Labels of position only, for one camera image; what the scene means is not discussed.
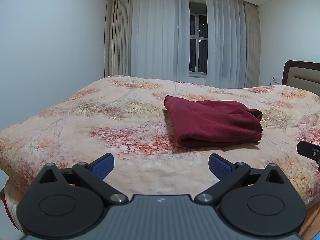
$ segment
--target maroon cloth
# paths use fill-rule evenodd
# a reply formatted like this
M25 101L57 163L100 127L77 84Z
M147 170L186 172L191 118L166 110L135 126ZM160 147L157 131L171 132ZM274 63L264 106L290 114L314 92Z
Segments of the maroon cloth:
M261 140L262 113L236 101L198 101L166 96L164 106L177 142L187 147L227 147Z

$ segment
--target beige curtain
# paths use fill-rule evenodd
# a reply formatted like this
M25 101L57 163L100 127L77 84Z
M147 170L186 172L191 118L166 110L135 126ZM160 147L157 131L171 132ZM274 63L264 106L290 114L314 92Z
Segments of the beige curtain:
M132 0L107 0L104 69L105 76L130 76Z
M258 6L244 2L247 29L247 68L244 87L257 87L260 76L260 18Z

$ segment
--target brown headboard frame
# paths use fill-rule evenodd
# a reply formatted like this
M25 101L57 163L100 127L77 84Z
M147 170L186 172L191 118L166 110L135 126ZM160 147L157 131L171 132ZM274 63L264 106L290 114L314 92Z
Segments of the brown headboard frame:
M308 68L308 69L313 69L313 70L319 70L320 71L320 63L288 60L284 65L283 77L282 77L282 84L283 85L287 84L288 75L289 75L289 69L291 67Z

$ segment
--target window pane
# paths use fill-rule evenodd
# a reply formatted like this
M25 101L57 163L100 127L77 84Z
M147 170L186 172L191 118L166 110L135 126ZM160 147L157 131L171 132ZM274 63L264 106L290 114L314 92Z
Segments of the window pane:
M196 47L197 40L190 39L190 64L189 71L196 71Z
M208 22L207 17L199 15L199 37L208 37Z
M199 40L199 66L198 72L207 73L208 41Z
M195 35L196 29L196 17L194 15L190 15L190 35Z

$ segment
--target round joint cover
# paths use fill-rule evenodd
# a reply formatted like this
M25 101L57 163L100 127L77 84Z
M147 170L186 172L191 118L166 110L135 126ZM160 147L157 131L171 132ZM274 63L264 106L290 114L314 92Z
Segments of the round joint cover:
M70 185L42 189L19 203L17 215L27 234L72 238L92 228L103 214L103 202L91 190Z
M219 211L232 227L259 237L297 232L306 217L299 195L276 183L234 189L222 198Z

